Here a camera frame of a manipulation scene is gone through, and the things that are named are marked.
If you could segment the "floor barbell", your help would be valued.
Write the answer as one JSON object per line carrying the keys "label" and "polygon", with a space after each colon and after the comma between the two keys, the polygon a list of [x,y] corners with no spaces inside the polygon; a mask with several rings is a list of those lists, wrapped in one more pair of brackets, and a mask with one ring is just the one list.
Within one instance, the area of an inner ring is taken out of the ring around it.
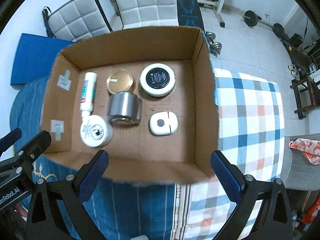
{"label": "floor barbell", "polygon": [[285,35],[285,29],[280,23],[275,23],[275,24],[270,24],[267,23],[266,21],[263,21],[260,16],[258,16],[255,12],[248,10],[244,13],[243,15],[244,22],[249,26],[249,27],[255,27],[258,23],[261,23],[267,27],[270,27],[276,37],[278,38],[283,38]]}

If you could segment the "white quilted chair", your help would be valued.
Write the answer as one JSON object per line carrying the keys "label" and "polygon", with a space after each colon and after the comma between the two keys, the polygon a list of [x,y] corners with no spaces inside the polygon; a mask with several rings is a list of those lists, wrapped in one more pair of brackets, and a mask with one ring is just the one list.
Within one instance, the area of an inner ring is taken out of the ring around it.
{"label": "white quilted chair", "polygon": [[116,0],[124,29],[178,26],[177,0]]}
{"label": "white quilted chair", "polygon": [[111,33],[112,27],[99,0],[70,0],[56,11],[42,9],[48,37],[78,42]]}

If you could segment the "gold round tin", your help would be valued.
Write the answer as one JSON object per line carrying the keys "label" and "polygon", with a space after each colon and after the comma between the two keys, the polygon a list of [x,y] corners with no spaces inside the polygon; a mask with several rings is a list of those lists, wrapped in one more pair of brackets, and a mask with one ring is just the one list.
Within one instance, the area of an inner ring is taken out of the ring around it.
{"label": "gold round tin", "polygon": [[113,72],[106,80],[106,88],[110,94],[135,91],[136,81],[127,69]]}

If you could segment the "small white cylinder bottle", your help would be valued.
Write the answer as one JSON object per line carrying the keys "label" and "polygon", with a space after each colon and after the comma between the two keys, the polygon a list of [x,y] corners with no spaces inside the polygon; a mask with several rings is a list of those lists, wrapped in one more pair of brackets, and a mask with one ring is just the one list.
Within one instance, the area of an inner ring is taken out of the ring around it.
{"label": "small white cylinder bottle", "polygon": [[146,235],[139,235],[136,237],[132,237],[130,240],[149,240]]}

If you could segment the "grey chair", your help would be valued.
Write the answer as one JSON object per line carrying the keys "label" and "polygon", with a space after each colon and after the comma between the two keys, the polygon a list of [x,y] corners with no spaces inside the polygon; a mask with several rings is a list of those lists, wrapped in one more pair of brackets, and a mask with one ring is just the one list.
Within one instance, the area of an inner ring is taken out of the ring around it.
{"label": "grey chair", "polygon": [[319,190],[319,165],[311,165],[296,149],[289,148],[289,142],[298,138],[318,140],[319,133],[285,137],[283,165],[280,174],[286,189],[300,191]]}

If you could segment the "silver tape roll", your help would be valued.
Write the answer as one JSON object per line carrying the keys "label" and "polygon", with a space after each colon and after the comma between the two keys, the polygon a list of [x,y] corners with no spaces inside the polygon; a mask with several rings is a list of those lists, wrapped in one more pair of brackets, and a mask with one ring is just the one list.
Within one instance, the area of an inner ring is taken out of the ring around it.
{"label": "silver tape roll", "polygon": [[107,120],[129,125],[140,124],[142,100],[134,93],[120,92],[109,97]]}

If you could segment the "orange white cloth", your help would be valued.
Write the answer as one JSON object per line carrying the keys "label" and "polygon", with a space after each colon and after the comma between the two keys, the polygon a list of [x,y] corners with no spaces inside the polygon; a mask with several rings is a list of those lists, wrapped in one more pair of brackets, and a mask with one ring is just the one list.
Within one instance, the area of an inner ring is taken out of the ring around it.
{"label": "orange white cloth", "polygon": [[289,142],[289,148],[301,152],[311,165],[319,165],[320,163],[320,141],[298,138]]}

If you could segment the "white glue tube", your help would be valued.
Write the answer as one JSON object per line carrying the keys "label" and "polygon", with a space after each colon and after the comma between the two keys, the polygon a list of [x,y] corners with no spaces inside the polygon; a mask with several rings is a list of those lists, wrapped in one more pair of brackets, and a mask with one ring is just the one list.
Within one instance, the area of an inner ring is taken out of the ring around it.
{"label": "white glue tube", "polygon": [[84,120],[85,118],[89,117],[93,112],[96,83],[97,74],[94,72],[87,72],[84,76],[84,83],[81,90],[81,120]]}

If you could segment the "white floss case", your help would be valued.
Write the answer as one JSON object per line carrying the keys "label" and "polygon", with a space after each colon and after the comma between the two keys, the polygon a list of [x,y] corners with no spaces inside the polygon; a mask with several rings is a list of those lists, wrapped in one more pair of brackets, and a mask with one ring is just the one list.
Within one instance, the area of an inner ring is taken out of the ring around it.
{"label": "white floss case", "polygon": [[149,128],[156,136],[171,135],[178,128],[178,118],[171,111],[155,113],[150,117]]}

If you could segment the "left white quilted chair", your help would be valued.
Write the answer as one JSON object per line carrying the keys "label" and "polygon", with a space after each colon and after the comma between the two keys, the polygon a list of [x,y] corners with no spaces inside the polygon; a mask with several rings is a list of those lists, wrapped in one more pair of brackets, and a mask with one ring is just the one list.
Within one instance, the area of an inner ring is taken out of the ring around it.
{"label": "left white quilted chair", "polygon": [[111,33],[112,27],[99,0],[70,0],[56,11],[42,9],[48,37],[78,42]]}

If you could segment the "open cardboard box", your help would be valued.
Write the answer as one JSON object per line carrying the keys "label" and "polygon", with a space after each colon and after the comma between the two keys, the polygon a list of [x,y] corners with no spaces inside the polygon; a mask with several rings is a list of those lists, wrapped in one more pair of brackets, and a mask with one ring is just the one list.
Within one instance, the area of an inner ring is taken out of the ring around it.
{"label": "open cardboard box", "polygon": [[219,115],[203,32],[127,29],[79,41],[54,61],[41,128],[45,156],[79,169],[99,149],[105,176],[133,183],[194,183],[213,175]]}

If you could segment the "blue striped blanket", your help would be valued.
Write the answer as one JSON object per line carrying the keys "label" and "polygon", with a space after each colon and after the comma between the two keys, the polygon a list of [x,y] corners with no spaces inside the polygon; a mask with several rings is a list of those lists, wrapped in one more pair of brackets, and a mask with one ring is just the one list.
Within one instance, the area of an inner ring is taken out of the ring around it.
{"label": "blue striped blanket", "polygon": [[[40,131],[47,77],[24,85],[12,104],[10,128],[22,130],[17,151]],[[84,207],[106,239],[171,239],[174,228],[173,184],[116,183],[101,178]]]}

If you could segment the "plaid checkered blanket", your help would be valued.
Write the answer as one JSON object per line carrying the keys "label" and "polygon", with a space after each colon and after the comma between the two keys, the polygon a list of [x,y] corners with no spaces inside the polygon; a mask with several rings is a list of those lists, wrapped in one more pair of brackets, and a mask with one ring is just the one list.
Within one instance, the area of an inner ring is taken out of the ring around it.
{"label": "plaid checkered blanket", "polygon": [[[215,68],[219,150],[242,173],[257,180],[280,176],[284,156],[284,110],[277,83]],[[231,202],[216,177],[176,185],[171,239],[212,239],[229,218]]]}

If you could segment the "white jar black lid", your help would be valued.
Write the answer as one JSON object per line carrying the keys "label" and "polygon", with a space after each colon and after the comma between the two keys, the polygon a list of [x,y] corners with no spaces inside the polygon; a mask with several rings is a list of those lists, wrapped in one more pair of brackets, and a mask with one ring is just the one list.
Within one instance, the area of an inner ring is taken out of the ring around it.
{"label": "white jar black lid", "polygon": [[164,97],[169,95],[175,87],[175,73],[166,64],[153,63],[143,69],[139,83],[148,95]]}

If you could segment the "right white quilted chair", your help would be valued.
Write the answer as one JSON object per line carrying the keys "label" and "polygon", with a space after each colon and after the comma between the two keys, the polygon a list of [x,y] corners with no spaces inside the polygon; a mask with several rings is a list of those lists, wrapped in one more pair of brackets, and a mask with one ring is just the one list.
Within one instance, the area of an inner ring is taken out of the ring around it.
{"label": "right white quilted chair", "polygon": [[124,29],[178,26],[177,0],[116,0]]}

